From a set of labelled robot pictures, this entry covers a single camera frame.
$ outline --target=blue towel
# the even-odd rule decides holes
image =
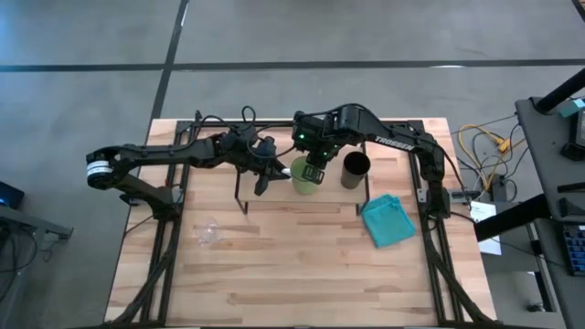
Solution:
[[[414,226],[400,200],[391,195],[370,200],[362,218],[376,248],[387,247],[414,235]]]

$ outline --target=wooden tabletop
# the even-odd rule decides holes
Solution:
[[[455,159],[446,119],[422,120]],[[153,121],[148,143],[172,143],[175,126],[176,120]],[[206,128],[201,136],[217,131]],[[416,228],[414,237],[384,249],[374,248],[353,205],[254,202],[246,216],[234,200],[233,166],[191,168],[167,325],[436,324],[408,156],[374,143],[367,144],[367,154],[372,198],[398,196]],[[445,167],[445,186],[459,188]],[[154,186],[165,175],[166,166],[143,167],[140,173]],[[128,227],[150,214],[148,207],[133,208]],[[218,222],[222,240],[199,246],[196,228],[208,218]],[[445,224],[458,280],[495,318],[473,225],[457,217]],[[155,227],[150,220],[124,239],[106,320],[120,314],[144,283]],[[449,308],[444,281],[441,290]],[[160,284],[154,316],[159,295]]]

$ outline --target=black desk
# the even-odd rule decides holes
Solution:
[[[516,114],[544,193],[477,224],[476,237],[482,241],[534,222],[544,257],[566,265],[559,230],[562,223],[585,222],[585,217],[562,217],[558,201],[565,197],[572,204],[585,207],[585,193],[560,194],[557,186],[585,181],[585,162],[560,155],[561,147],[569,140],[569,119],[557,113],[543,115],[530,100],[517,101]],[[555,264],[548,265],[548,272],[567,328],[585,327],[585,277],[571,276],[567,268]]]

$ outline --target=yellow-green cup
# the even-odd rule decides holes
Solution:
[[[308,196],[313,194],[319,185],[303,179],[303,169],[307,166],[307,157],[300,156],[291,164],[292,186],[294,190],[302,195]]]

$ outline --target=gray floor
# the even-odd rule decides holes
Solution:
[[[0,65],[162,63],[178,4],[0,2]],[[569,0],[192,0],[176,62],[579,58],[583,32]],[[380,117],[447,117],[456,130],[510,115],[515,100],[541,95],[578,69],[174,72],[162,117],[189,118],[195,109],[235,117],[245,104],[260,117],[290,117],[357,101]],[[144,142],[160,77],[158,71],[0,73],[0,181],[27,192],[27,213],[75,227],[49,263],[33,263],[17,315],[21,327],[102,321],[128,208],[117,193],[87,187],[84,156],[105,145]],[[514,124],[490,128],[507,135]],[[471,135],[465,134],[468,143]],[[478,150],[489,155],[493,146],[481,140]],[[459,149],[458,155],[464,157]],[[523,200],[540,186],[529,155],[519,168],[517,200]],[[464,171],[463,179],[473,186],[473,173]],[[497,273],[488,280],[501,320],[558,327],[551,314],[523,310],[521,303],[534,298],[529,277]],[[515,286],[520,297],[511,298]]]

